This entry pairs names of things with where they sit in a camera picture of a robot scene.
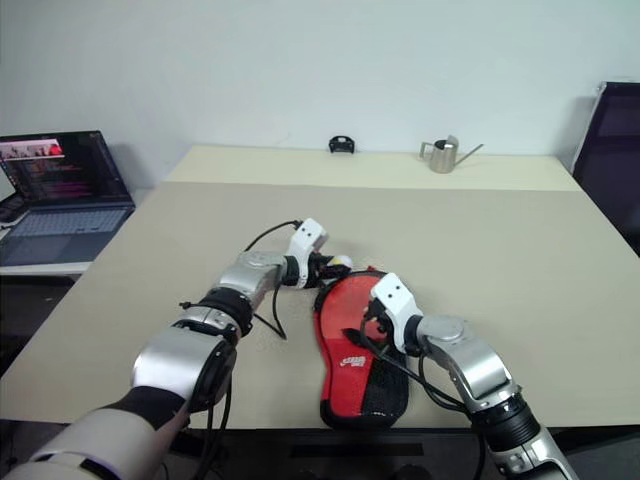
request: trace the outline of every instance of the black clip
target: black clip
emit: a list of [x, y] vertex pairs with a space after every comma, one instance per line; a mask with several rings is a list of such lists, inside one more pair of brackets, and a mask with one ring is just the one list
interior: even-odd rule
[[329, 140], [329, 151], [331, 153], [335, 153], [335, 152], [355, 153], [356, 142], [354, 142], [349, 137], [345, 137], [344, 135], [338, 135], [337, 137], [333, 137], [331, 140]]

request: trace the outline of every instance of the wire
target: wire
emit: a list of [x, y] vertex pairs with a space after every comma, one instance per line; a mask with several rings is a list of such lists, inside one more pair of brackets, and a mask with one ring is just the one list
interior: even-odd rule
[[[402, 371], [405, 375], [407, 375], [409, 378], [411, 378], [412, 380], [418, 382], [422, 386], [422, 388], [425, 390], [425, 392], [427, 392], [427, 395], [429, 395], [429, 398], [431, 398], [432, 400], [433, 400], [433, 397], [432, 397], [431, 394], [438, 395], [439, 397], [441, 397], [441, 398], [438, 399], [438, 402], [436, 402], [438, 404], [438, 406], [441, 406], [442, 408], [446, 408], [447, 410], [453, 410], [453, 411], [456, 411], [456, 412], [461, 412], [461, 413], [467, 414], [467, 409], [466, 409], [464, 403], [462, 403], [460, 400], [457, 400], [457, 399], [451, 397], [450, 395], [447, 395], [446, 393], [444, 393], [439, 388], [435, 387], [434, 385], [431, 385], [425, 379], [421, 378], [414, 371], [412, 371], [409, 368], [405, 367], [404, 365], [402, 365], [400, 362], [398, 362], [394, 358], [391, 358], [390, 356], [386, 355], [384, 352], [378, 350], [376, 348], [376, 346], [373, 343], [371, 343], [371, 341], [369, 340], [369, 338], [365, 334], [365, 331], [364, 331], [365, 330], [365, 323], [366, 323], [366, 319], [363, 318], [362, 322], [360, 322], [360, 338], [361, 338], [362, 342], [367, 346], [367, 348], [369, 350], [371, 350], [373, 352], [373, 354], [377, 358], [379, 358], [380, 360], [382, 360], [384, 362], [387, 362], [387, 363], [393, 365], [394, 367], [396, 367], [397, 369]], [[450, 402], [452, 405], [448, 405], [445, 402], [442, 402], [441, 400], [446, 400], [447, 402]]]
[[218, 470], [214, 470], [213, 468], [211, 468], [209, 471], [213, 473], [218, 480], [224, 480], [222, 474]]
[[164, 480], [171, 480], [171, 477], [169, 476], [169, 469], [167, 468], [167, 464], [162, 462], [160, 466], [164, 470]]
[[7, 472], [10, 472], [13, 469], [13, 466], [18, 463], [18, 457], [15, 456], [15, 443], [14, 443], [14, 435], [15, 435], [15, 424], [11, 426], [11, 434], [9, 435], [9, 458], [7, 458], [5, 464], [7, 465]]
[[[192, 477], [192, 480], [203, 480], [207, 475], [207, 472], [211, 468], [213, 461], [216, 458], [216, 453], [218, 452], [218, 448], [220, 447], [220, 442], [222, 441], [222, 434], [227, 428], [227, 422], [229, 421], [229, 413], [231, 412], [231, 384], [232, 379], [229, 378], [229, 386], [227, 387], [227, 395], [224, 400], [224, 412], [222, 414], [222, 421], [220, 422], [220, 427], [214, 434], [213, 438], [209, 437], [210, 443], [207, 448], [207, 443], [205, 443], [205, 448], [203, 448], [202, 456], [200, 459], [200, 463], [198, 464], [198, 468], [196, 470], [195, 475]], [[209, 435], [212, 431], [212, 427], [210, 427], [211, 422], [209, 422], [209, 418], [213, 418], [213, 410], [211, 410], [210, 416], [207, 418], [207, 434]]]
[[245, 248], [244, 251], [248, 252], [249, 250], [251, 250], [255, 246], [256, 243], [258, 243], [264, 237], [269, 235], [271, 232], [275, 232], [279, 228], [286, 227], [287, 225], [293, 225], [297, 229], [300, 225], [302, 225], [302, 221], [300, 221], [300, 220], [289, 220], [288, 222], [279, 223], [278, 225], [275, 225], [275, 226], [265, 230], [260, 235], [258, 235], [256, 238], [254, 238], [253, 241], [249, 245], [247, 245], [247, 248]]
[[476, 471], [473, 474], [473, 480], [480, 480], [482, 477], [482, 471], [484, 470], [484, 462], [487, 457], [487, 449], [484, 446], [484, 438], [478, 434], [478, 464], [476, 465]]
[[444, 392], [440, 392], [440, 390], [438, 390], [436, 387], [434, 387], [433, 385], [431, 385], [429, 382], [427, 382], [427, 379], [424, 375], [424, 359], [426, 358], [426, 355], [424, 352], [422, 352], [420, 354], [420, 359], [418, 360], [418, 376], [421, 379], [421, 383], [422, 386], [424, 388], [424, 391], [427, 393], [427, 395], [429, 396], [429, 398], [439, 407], [442, 407], [446, 410], [452, 410], [455, 412], [459, 412], [461, 407], [464, 407], [464, 404], [462, 402], [459, 402], [457, 400], [455, 400], [453, 397], [449, 397], [444, 396], [446, 395]]
[[280, 329], [280, 336], [283, 340], [287, 339], [287, 334], [282, 328], [282, 324], [280, 323], [280, 319], [278, 318], [278, 292], [280, 291], [280, 283], [276, 285], [276, 288], [273, 290], [273, 297], [271, 298], [271, 313], [273, 314], [273, 319], [276, 321], [276, 325]]
[[269, 323], [264, 317], [258, 315], [257, 313], [254, 313], [253, 316], [256, 317], [262, 323], [264, 323], [271, 330], [273, 330], [276, 333], [276, 335], [278, 335], [280, 338], [286, 340], [286, 338], [287, 338], [286, 335], [283, 336], [282, 332], [280, 330], [278, 330], [276, 327], [274, 327], [271, 323]]

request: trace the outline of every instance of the table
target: table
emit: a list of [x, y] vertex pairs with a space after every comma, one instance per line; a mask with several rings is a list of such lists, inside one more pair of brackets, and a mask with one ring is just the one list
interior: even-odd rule
[[[201, 298], [257, 233], [307, 216], [331, 235], [324, 252], [398, 273], [425, 313], [468, 319], [542, 422], [640, 422], [640, 261], [554, 158], [478, 156], [438, 175], [412, 154], [206, 146], [152, 192], [2, 378], [0, 416], [71, 422], [116, 400], [178, 302]], [[260, 247], [283, 251], [289, 235]], [[240, 343], [230, 428], [323, 427], [314, 294], [281, 291], [287, 342], [256, 324]], [[427, 373], [453, 392], [435, 364]], [[410, 396], [396, 426], [468, 425], [416, 385]]]

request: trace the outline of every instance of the printed logo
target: printed logo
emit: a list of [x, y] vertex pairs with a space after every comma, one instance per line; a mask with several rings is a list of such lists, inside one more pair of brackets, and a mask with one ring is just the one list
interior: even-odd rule
[[352, 367], [364, 367], [367, 359], [365, 357], [346, 357], [343, 358], [340, 362], [341, 367], [346, 367], [347, 365], [351, 365]]

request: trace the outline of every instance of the robot forearm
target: robot forearm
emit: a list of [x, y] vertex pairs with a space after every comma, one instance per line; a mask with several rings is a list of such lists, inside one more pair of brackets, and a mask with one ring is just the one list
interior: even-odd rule
[[317, 250], [327, 234], [307, 219], [285, 255], [245, 252], [219, 281], [136, 359], [132, 389], [88, 413], [17, 467], [9, 480], [134, 480], [152, 476], [191, 413], [224, 396], [236, 345], [253, 312], [278, 285], [312, 286], [331, 257]]
[[548, 430], [524, 401], [520, 387], [497, 353], [468, 323], [449, 316], [424, 315], [395, 274], [371, 292], [368, 317], [384, 318], [401, 352], [424, 354], [449, 372], [474, 431], [487, 441], [498, 469], [512, 477], [554, 467], [567, 480], [578, 477]]

